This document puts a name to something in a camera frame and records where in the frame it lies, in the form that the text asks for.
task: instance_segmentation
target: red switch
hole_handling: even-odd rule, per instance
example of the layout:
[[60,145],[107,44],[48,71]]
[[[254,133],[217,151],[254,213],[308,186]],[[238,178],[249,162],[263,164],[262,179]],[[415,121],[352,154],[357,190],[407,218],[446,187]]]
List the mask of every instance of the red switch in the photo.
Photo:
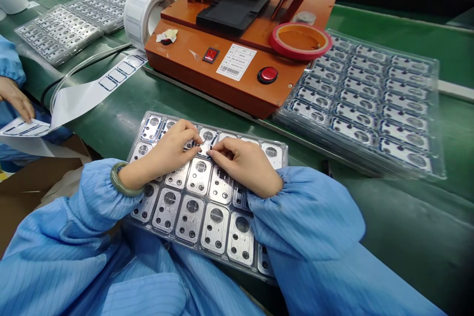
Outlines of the red switch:
[[218,54],[219,54],[219,51],[217,49],[209,47],[209,49],[206,52],[206,55],[204,56],[202,60],[204,62],[212,64],[216,60]]

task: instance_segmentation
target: worker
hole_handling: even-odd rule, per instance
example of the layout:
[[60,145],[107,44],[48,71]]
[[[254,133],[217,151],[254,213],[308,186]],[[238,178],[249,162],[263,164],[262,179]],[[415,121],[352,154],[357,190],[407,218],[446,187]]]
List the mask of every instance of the worker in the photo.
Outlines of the worker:
[[[51,116],[38,105],[31,103],[28,97],[20,90],[26,81],[25,72],[21,66],[20,58],[15,50],[15,45],[0,36],[0,127],[4,127],[15,118],[21,117],[26,122],[38,119],[51,123]],[[61,144],[72,135],[65,127],[47,134],[43,138],[54,144]],[[0,144],[0,166],[5,169],[6,162],[10,167],[21,167],[37,159],[27,153],[19,152],[11,147]]]
[[[263,315],[211,260],[127,221],[144,184],[183,166],[196,127],[179,120],[141,159],[86,164],[79,191],[32,212],[0,262],[0,315]],[[444,315],[368,252],[346,188],[307,167],[275,171],[236,138],[209,155],[247,186],[255,238],[267,247],[292,315]]]

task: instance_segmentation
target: green workbench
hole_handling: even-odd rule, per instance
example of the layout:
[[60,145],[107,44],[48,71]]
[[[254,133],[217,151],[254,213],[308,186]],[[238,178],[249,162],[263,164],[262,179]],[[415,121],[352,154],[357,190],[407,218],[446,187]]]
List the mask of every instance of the green workbench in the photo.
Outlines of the green workbench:
[[[0,34],[24,53],[13,30],[39,13],[70,0],[36,0],[40,6],[7,16]],[[345,34],[441,62],[442,80],[474,87],[474,32],[389,15],[334,6],[328,27]],[[123,30],[101,38],[58,70],[65,74],[94,53],[128,42]],[[124,54],[105,59],[73,76],[69,85],[99,78]],[[25,89],[36,99],[58,72],[22,55]],[[472,306],[468,289],[473,279],[474,240],[474,105],[441,95],[439,126],[448,179],[440,182],[367,178],[330,161],[334,178],[344,184],[360,207],[367,226],[362,244],[387,266],[450,315]],[[289,164],[320,169],[327,159],[245,118],[140,70],[96,108],[67,124],[105,158],[126,159],[141,119],[153,110],[217,127],[284,141]],[[225,268],[273,314],[284,313],[277,289]]]

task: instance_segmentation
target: orange machine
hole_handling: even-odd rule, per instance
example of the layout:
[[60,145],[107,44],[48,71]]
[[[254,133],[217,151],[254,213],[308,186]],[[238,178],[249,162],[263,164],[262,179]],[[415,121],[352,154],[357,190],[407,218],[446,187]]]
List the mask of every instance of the orange machine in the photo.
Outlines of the orange machine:
[[[336,0],[270,0],[242,36],[236,38],[196,24],[198,13],[213,0],[177,0],[161,20],[145,50],[150,66],[165,75],[256,118],[278,109],[308,61],[279,56],[269,36],[280,23],[300,11],[316,15],[324,29]],[[174,43],[157,42],[157,35],[178,30]]]

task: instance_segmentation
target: cardboard box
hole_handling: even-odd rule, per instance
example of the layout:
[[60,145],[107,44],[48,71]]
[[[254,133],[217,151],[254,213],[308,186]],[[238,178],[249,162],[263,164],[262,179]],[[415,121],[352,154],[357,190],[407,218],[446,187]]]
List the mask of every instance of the cardboard box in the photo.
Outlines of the cardboard box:
[[[64,147],[90,157],[77,136]],[[41,203],[41,198],[70,170],[82,166],[79,158],[38,159],[0,183],[0,256],[3,256],[21,221]]]

